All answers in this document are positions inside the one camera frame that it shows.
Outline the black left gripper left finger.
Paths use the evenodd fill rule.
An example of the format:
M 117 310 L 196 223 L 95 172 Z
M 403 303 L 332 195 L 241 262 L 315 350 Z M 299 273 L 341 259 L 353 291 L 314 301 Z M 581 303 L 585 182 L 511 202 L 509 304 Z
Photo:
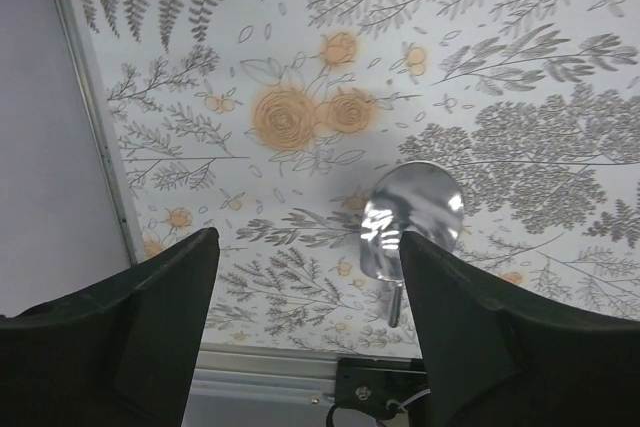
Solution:
M 4 426 L 179 426 L 220 258 L 203 228 L 155 257 L 1 319 Z

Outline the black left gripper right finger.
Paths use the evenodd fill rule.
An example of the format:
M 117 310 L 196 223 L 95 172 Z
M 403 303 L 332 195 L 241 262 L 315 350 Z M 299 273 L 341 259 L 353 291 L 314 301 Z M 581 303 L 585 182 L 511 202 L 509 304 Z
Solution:
M 429 426 L 635 426 L 639 325 L 547 299 L 405 233 Z

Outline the metal scoop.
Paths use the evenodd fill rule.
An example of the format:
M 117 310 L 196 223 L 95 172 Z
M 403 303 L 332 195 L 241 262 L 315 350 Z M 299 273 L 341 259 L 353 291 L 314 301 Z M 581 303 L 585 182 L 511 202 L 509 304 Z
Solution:
M 391 286 L 387 323 L 399 324 L 404 275 L 400 240 L 415 232 L 439 247 L 454 250 L 463 227 L 464 198 L 456 180 L 426 161 L 404 163 L 374 185 L 361 219 L 360 269 L 364 275 Z

